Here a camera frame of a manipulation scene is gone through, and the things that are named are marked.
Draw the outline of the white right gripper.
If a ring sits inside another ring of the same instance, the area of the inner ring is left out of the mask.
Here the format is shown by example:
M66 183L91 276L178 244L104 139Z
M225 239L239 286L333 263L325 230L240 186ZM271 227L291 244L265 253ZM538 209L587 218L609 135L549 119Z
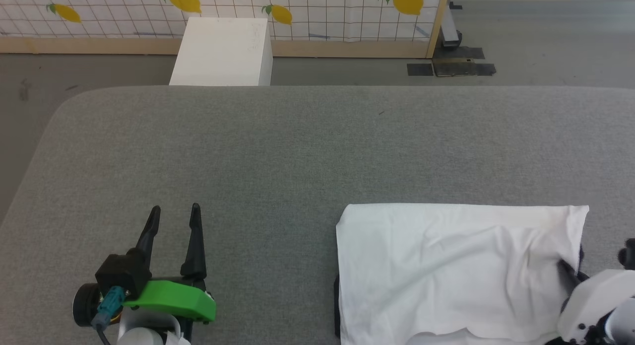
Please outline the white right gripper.
M634 343L634 271L604 270L589 277L558 261L564 286L576 286L565 302L557 331L570 345Z

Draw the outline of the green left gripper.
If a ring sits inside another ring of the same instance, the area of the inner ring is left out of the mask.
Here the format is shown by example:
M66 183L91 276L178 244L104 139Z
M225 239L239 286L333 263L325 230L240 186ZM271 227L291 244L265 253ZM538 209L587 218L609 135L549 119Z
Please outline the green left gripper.
M154 237L160 223L161 208L150 210L136 248L143 255L145 266L150 266ZM200 205L193 203L190 220L190 236L186 259L181 266L181 276L188 279L204 279L207 276ZM168 280L149 281L138 298L125 300L124 307L139 307L193 320L215 322L216 302L204 290Z

